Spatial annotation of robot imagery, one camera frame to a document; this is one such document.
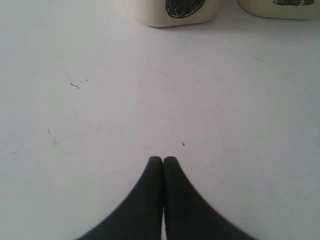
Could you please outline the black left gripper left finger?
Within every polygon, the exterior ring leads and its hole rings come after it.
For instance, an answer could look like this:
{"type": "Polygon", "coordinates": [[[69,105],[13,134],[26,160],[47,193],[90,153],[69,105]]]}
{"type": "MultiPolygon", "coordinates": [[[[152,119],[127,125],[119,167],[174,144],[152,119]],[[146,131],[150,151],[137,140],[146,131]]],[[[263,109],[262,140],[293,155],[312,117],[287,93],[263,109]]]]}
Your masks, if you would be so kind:
{"type": "Polygon", "coordinates": [[[163,221],[163,161],[149,158],[121,204],[80,240],[160,240],[163,221]]]}

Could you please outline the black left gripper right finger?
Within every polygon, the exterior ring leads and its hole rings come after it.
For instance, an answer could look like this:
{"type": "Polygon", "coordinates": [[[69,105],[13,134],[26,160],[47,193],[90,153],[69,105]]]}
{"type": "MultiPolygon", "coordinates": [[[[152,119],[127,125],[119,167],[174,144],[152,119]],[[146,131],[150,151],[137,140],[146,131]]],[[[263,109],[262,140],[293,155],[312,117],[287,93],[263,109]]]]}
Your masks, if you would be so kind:
{"type": "Polygon", "coordinates": [[[252,240],[215,211],[191,184],[178,159],[163,160],[164,222],[168,240],[252,240]]]}

